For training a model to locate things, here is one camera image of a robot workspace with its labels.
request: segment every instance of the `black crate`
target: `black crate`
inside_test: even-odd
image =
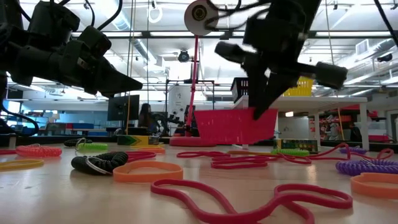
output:
[[[249,94],[249,78],[234,78],[231,86],[232,99],[236,103],[243,95]]]

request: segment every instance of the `monitor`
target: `monitor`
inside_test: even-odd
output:
[[[139,95],[130,96],[130,110],[128,96],[110,98],[108,101],[108,121],[125,121],[129,111],[129,120],[138,120],[139,117]]]

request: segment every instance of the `pink basket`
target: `pink basket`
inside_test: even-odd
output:
[[[257,121],[254,108],[195,111],[200,137],[207,144],[254,144],[274,136],[278,110],[267,110]]]

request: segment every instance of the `white table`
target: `white table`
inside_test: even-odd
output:
[[[293,112],[308,112],[315,117],[315,139],[320,146],[320,127],[319,114],[322,111],[343,108],[359,104],[359,114],[361,117],[361,134],[362,134],[362,148],[369,150],[369,135],[368,135],[368,117],[366,114],[366,103],[368,99],[365,97],[311,97],[311,96],[286,96],[279,97],[271,105],[271,108],[280,111]],[[243,109],[249,106],[249,97],[242,96],[233,106],[233,109]]]

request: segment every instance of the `red base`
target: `red base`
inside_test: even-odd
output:
[[[214,147],[215,144],[207,144],[201,140],[200,137],[177,137],[170,138],[169,144],[171,146],[189,146],[189,147]]]

